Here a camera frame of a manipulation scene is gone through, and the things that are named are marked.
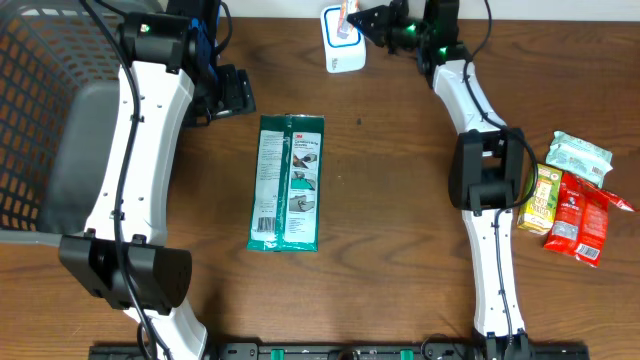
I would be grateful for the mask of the orange juice carton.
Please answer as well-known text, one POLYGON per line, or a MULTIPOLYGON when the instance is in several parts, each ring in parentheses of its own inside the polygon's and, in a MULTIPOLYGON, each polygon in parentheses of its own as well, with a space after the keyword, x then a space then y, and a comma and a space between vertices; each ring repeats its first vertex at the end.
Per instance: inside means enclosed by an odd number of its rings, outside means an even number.
POLYGON ((347 39, 353 30, 353 26, 348 21, 348 16, 356 13, 359 9, 358 0, 343 0, 340 6, 337 36, 347 39))

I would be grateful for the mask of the green white snack bag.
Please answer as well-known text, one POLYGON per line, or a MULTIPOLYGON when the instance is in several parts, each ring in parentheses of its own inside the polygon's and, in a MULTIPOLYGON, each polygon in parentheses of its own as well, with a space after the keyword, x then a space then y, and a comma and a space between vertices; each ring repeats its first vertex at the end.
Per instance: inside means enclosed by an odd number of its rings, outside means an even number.
POLYGON ((325 118, 263 115, 247 248, 316 252, 325 118))

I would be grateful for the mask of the green juice carton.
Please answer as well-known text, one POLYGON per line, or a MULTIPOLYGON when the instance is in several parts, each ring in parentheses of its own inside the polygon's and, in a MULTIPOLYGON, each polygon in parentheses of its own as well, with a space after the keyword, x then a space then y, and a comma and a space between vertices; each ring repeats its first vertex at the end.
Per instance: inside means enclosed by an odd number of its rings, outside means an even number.
POLYGON ((519 209, 517 227, 546 235, 552 228, 563 172, 547 165, 538 165, 534 194, 519 209))

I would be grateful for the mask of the light green tissue pack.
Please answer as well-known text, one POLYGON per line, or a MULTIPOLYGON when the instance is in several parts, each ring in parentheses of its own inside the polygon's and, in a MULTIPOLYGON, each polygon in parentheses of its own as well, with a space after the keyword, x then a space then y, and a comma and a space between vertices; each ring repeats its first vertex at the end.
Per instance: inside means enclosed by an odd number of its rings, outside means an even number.
POLYGON ((605 175, 613 167, 613 153, 563 131, 555 131, 546 164, 571 172, 589 182, 603 186, 605 175))

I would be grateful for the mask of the red snack bag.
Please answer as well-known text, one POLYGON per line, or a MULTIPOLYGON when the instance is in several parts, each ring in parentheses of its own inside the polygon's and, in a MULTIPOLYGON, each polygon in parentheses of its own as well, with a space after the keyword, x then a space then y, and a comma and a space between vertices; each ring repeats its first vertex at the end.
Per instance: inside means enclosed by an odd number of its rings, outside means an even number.
POLYGON ((608 221, 608 200, 590 183, 564 173, 554 223, 544 248, 597 268, 608 221))

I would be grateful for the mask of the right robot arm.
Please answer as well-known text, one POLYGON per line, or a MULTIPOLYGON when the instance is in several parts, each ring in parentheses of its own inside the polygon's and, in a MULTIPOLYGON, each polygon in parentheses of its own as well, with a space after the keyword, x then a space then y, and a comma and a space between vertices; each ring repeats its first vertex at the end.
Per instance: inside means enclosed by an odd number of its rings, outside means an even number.
POLYGON ((484 95, 475 55, 459 38, 458 13, 456 1, 429 1, 423 17, 415 19, 407 2, 393 1, 346 19, 379 47, 415 51, 420 73, 454 124, 448 194, 470 241, 479 341, 464 358, 531 359, 511 250, 513 210, 520 199, 523 158, 530 151, 521 130, 508 127, 484 95))

